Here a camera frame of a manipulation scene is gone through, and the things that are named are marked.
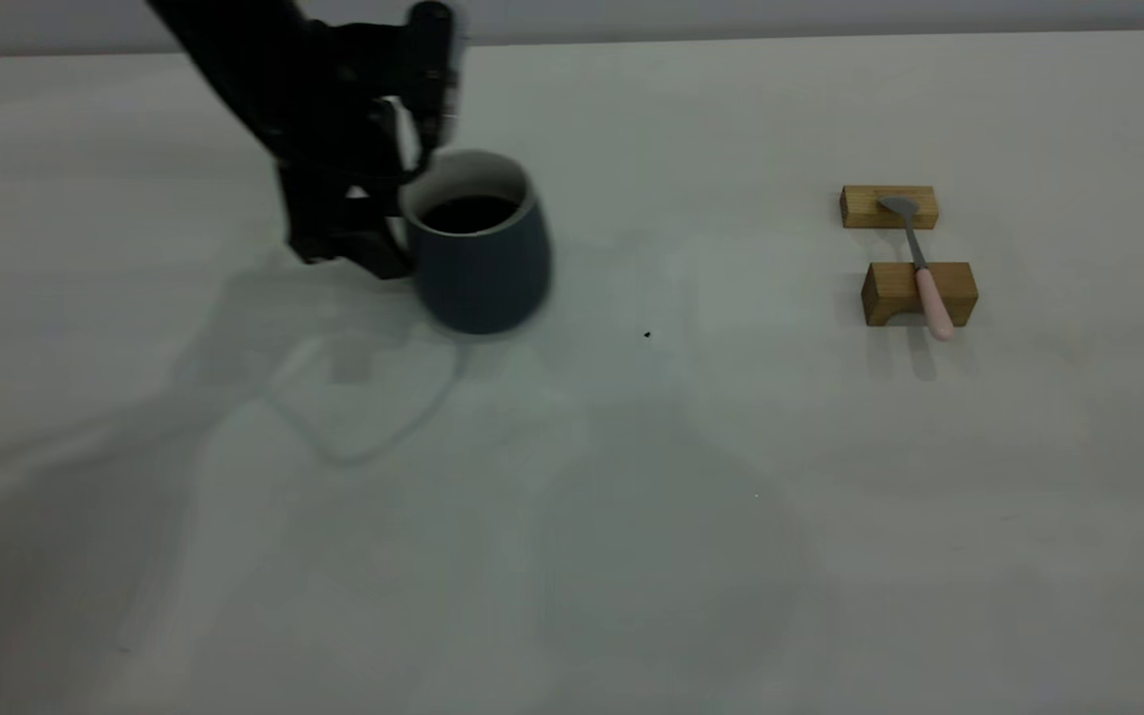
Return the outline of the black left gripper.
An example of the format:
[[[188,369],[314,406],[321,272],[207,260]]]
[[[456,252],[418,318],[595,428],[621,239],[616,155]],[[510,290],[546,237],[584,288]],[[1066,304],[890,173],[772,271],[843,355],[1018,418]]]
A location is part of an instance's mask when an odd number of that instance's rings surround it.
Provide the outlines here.
[[[404,164],[391,101],[403,29],[303,27],[291,73],[289,154],[277,164],[341,188],[283,190],[289,249],[304,264],[344,259],[380,280],[408,279],[414,263],[399,241]]]

